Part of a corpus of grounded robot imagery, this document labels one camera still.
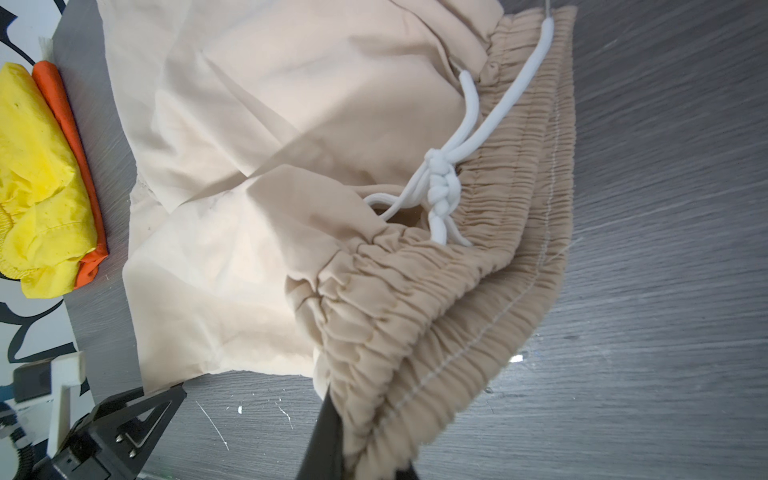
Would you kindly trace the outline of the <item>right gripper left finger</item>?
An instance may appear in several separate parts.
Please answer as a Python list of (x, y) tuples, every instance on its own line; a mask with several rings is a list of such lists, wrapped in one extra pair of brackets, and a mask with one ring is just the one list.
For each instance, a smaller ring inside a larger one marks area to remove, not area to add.
[(181, 385), (154, 395), (138, 387), (101, 402), (89, 426), (97, 462), (108, 474), (139, 474), (186, 397)]

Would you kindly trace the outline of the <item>beige shorts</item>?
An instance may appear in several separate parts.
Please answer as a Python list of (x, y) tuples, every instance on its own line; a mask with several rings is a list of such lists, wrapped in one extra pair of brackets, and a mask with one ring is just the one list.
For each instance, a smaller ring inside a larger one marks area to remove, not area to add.
[(102, 1), (133, 152), (124, 286), (147, 391), (312, 378), (349, 479), (391, 479), (557, 299), (573, 6)]

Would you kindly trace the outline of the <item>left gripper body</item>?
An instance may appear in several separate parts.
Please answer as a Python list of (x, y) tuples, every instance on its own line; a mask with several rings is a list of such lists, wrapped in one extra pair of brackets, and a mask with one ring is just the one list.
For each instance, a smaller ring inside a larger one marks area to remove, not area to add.
[(32, 470), (33, 479), (136, 479), (140, 468), (135, 443), (140, 421), (118, 415), (79, 420), (52, 457), (40, 460)]

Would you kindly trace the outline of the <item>yellow shorts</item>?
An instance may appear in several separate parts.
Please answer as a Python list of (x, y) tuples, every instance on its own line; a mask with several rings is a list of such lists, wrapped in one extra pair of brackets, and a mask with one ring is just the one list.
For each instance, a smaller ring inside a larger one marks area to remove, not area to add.
[(29, 71), (1, 69), (1, 273), (31, 299), (71, 292), (97, 227), (76, 157)]

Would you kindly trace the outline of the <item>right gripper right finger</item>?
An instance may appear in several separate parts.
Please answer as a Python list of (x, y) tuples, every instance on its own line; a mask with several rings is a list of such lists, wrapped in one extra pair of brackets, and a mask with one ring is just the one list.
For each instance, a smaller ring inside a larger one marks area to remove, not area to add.
[(330, 391), (323, 403), (296, 480), (344, 478), (343, 425)]

